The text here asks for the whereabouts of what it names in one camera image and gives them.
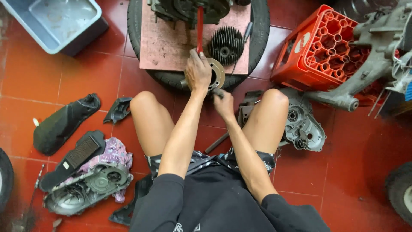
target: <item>person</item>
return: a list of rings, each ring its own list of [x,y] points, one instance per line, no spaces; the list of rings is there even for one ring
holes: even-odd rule
[[[288,98],[267,90],[241,129],[231,94],[214,96],[232,148],[209,157],[193,149],[211,67],[193,49],[186,70],[192,91],[176,125],[148,91],[130,103],[154,181],[136,202],[129,231],[330,231],[314,207],[288,204],[269,177],[285,130]]]

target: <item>tire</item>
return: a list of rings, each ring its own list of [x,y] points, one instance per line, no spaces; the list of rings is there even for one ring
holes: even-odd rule
[[[6,207],[13,189],[14,173],[9,157],[0,148],[0,213]]]
[[[392,171],[386,178],[385,187],[392,207],[412,226],[412,162]]]
[[[253,22],[253,29],[250,34],[250,49],[249,49],[249,72],[252,71],[258,65],[260,58],[265,51],[267,40],[269,39],[270,18],[269,8],[267,6],[267,0],[253,0],[251,3],[251,15],[250,20]],[[136,53],[138,59],[140,59],[140,29],[142,18],[142,0],[130,0],[127,10],[127,31],[131,45]],[[165,85],[166,87],[172,87],[177,90],[185,91],[180,81],[185,79],[182,71],[159,71],[159,70],[147,70],[149,75],[156,81]],[[223,89],[232,91],[240,83],[242,83],[249,75],[226,75]]]

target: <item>hand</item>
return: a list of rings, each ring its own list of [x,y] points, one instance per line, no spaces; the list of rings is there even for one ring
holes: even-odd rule
[[[220,99],[216,94],[213,95],[213,103],[216,111],[226,123],[232,119],[236,120],[233,110],[233,96],[224,90],[220,91],[225,95],[223,99]]]
[[[190,50],[190,58],[187,59],[186,77],[192,92],[202,93],[206,96],[212,79],[212,68],[203,52],[199,55],[196,48]]]

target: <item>red plastic crate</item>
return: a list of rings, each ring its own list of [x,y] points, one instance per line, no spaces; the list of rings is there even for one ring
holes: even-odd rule
[[[368,49],[349,46],[357,25],[333,8],[322,5],[286,38],[270,80],[300,91],[335,89],[350,78],[369,55]],[[359,106],[372,105],[382,88],[375,82],[357,94]]]

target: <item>patterned shorts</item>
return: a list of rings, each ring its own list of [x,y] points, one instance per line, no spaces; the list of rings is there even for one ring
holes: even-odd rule
[[[256,151],[260,159],[266,166],[267,172],[272,172],[272,169],[275,167],[275,159],[273,154]],[[147,163],[149,165],[150,171],[152,172],[152,177],[157,177],[159,172],[160,160],[162,155],[157,156],[145,156]],[[229,149],[226,154],[219,154],[214,156],[208,156],[200,151],[193,151],[192,158],[190,159],[189,168],[187,169],[186,175],[193,174],[205,167],[222,165],[226,166],[236,172],[239,172],[239,167],[237,165],[235,153],[233,147]]]

